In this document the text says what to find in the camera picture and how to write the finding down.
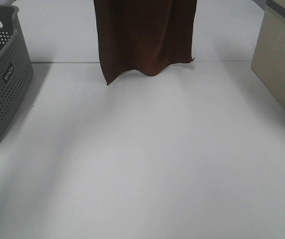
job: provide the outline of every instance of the gray plastic basket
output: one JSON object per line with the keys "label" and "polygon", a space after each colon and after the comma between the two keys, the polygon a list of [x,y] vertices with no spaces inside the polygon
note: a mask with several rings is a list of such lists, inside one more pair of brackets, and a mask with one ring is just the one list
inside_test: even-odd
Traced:
{"label": "gray plastic basket", "polygon": [[18,8],[0,5],[0,139],[23,100],[33,76]]}

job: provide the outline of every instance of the perforated basket side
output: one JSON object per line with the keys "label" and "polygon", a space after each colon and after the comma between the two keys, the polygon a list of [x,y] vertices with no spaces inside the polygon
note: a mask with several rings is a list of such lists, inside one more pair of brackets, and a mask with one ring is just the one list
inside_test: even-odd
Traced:
{"label": "perforated basket side", "polygon": [[0,51],[0,138],[12,121],[33,75],[17,15],[12,21],[14,29],[9,29],[8,33],[13,34],[5,43],[1,42],[4,47]]}

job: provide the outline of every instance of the basket handle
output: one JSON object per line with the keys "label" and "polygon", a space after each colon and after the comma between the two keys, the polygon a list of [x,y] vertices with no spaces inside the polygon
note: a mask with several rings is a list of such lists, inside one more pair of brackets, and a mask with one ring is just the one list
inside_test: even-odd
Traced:
{"label": "basket handle", "polygon": [[0,22],[2,30],[13,32],[14,21],[17,19],[18,8],[15,6],[0,5]]}

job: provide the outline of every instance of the brown cloth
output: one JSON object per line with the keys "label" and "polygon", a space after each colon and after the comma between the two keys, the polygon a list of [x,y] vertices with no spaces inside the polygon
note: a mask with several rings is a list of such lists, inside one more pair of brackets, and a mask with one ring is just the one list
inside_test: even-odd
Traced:
{"label": "brown cloth", "polygon": [[190,63],[197,0],[94,0],[100,63],[110,84],[128,70],[155,76]]}

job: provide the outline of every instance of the beige box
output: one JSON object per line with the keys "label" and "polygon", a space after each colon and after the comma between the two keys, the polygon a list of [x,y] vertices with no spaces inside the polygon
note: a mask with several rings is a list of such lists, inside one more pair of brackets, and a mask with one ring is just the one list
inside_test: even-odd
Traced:
{"label": "beige box", "polygon": [[285,107],[285,0],[269,0],[252,69]]}

